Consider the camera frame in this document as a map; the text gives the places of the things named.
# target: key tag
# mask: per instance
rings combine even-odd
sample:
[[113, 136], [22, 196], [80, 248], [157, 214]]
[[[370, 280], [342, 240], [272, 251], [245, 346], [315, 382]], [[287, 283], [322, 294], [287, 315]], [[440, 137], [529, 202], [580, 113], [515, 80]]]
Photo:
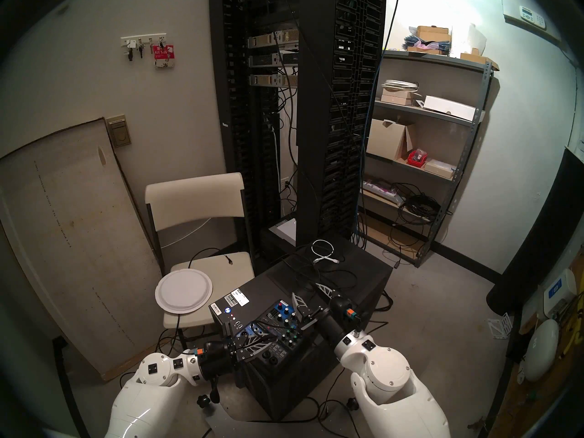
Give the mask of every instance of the key tag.
[[156, 67], [174, 67], [175, 66], [175, 48], [174, 45], [164, 45], [161, 40], [158, 45], [153, 45], [154, 65]]

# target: cardboard box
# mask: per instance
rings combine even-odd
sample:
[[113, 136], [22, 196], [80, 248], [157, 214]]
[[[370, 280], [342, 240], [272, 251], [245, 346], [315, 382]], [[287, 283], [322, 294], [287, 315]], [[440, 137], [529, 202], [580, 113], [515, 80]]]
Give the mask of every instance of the cardboard box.
[[395, 103], [398, 105], [412, 105], [413, 99], [404, 99], [402, 97], [394, 97], [392, 95], [382, 95], [381, 101], [385, 103]]
[[398, 160], [412, 149], [414, 125], [401, 125], [391, 120], [371, 119], [367, 153]]
[[417, 36], [424, 42], [450, 42], [452, 40], [448, 34], [432, 33], [429, 31], [422, 31]]
[[445, 177], [446, 179], [451, 179], [452, 176], [454, 176], [456, 166], [449, 165], [448, 163], [444, 163], [431, 158], [426, 161], [426, 164], [424, 164], [424, 170], [432, 172], [432, 174]]
[[419, 33], [441, 33], [448, 34], [448, 28], [440, 28], [437, 26], [418, 26], [417, 34]]
[[440, 50], [436, 50], [432, 48], [431, 50], [424, 50], [423, 48], [418, 47], [408, 47], [408, 51], [418, 51], [420, 53], [428, 53], [428, 54], [442, 54]]
[[424, 108], [439, 111], [447, 115], [460, 117], [466, 120], [472, 120], [475, 112], [474, 106], [453, 102], [452, 100], [446, 100], [440, 97], [434, 97], [432, 95], [426, 96], [426, 100], [424, 100]]
[[491, 58], [487, 58], [486, 56], [480, 56], [478, 54], [477, 48], [473, 48], [472, 53], [461, 53], [460, 59], [472, 61], [474, 63], [479, 63], [479, 64], [486, 64], [487, 61], [490, 61], [493, 63], [493, 70], [499, 71], [498, 64], [496, 62], [494, 62]]
[[392, 97], [399, 97], [401, 99], [413, 99], [415, 94], [410, 91], [388, 91], [387, 89], [383, 88], [382, 95], [390, 95]]

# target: white plate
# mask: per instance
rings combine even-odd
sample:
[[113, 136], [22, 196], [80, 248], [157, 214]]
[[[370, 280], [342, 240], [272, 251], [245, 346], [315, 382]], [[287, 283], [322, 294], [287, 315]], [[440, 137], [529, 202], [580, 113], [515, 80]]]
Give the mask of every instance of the white plate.
[[154, 297], [171, 314], [188, 314], [203, 306], [211, 297], [213, 283], [202, 271], [192, 268], [171, 271], [160, 279]]

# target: concrete floor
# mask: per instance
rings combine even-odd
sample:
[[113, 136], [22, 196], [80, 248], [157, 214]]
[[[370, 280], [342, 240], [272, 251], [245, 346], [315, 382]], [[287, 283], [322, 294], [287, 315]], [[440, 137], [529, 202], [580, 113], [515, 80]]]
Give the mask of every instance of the concrete floor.
[[[388, 258], [396, 260], [388, 253], [386, 258], [381, 248], [371, 243], [367, 250], [390, 265], [393, 263]], [[432, 253], [419, 269], [402, 263], [394, 270], [386, 288], [394, 305], [390, 311], [373, 317], [389, 322], [373, 333], [376, 343], [404, 354], [444, 410], [453, 438], [478, 435], [467, 425], [486, 416], [503, 369], [507, 341], [492, 339], [486, 323], [488, 318], [497, 318], [485, 302], [491, 287], [489, 281]], [[119, 380], [104, 384], [73, 351], [65, 353], [65, 360], [89, 434], [103, 437], [112, 403], [120, 391]], [[340, 371], [340, 366], [335, 368], [311, 396], [323, 401]], [[344, 371], [330, 398], [345, 403], [353, 396], [349, 377], [349, 371]], [[209, 390], [206, 386], [187, 389], [167, 436], [199, 438], [204, 434], [208, 426], [196, 401]], [[269, 419], [247, 389], [235, 386], [232, 377], [221, 377], [219, 392], [221, 404], [234, 419]], [[286, 419], [311, 417], [314, 409], [312, 402], [302, 402]], [[361, 437], [372, 437], [361, 412], [353, 416]], [[356, 436], [351, 429], [343, 433]]]

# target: sticker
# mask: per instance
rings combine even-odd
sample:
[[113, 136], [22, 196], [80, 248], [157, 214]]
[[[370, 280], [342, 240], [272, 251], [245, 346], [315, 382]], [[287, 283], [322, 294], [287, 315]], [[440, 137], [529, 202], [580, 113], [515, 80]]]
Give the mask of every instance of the sticker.
[[235, 299], [240, 304], [240, 306], [243, 306], [244, 304], [249, 303], [248, 298], [242, 293], [242, 291], [240, 289], [235, 289], [233, 292], [231, 292], [231, 295], [233, 295], [235, 297]]
[[211, 309], [213, 309], [213, 312], [217, 315], [221, 314], [221, 310], [217, 307], [217, 305], [215, 303], [213, 303], [211, 305]]
[[233, 307], [233, 306], [235, 306], [237, 304], [237, 301], [235, 300], [235, 298], [233, 298], [233, 295], [232, 294], [226, 295], [223, 298], [225, 298], [225, 301], [231, 307]]

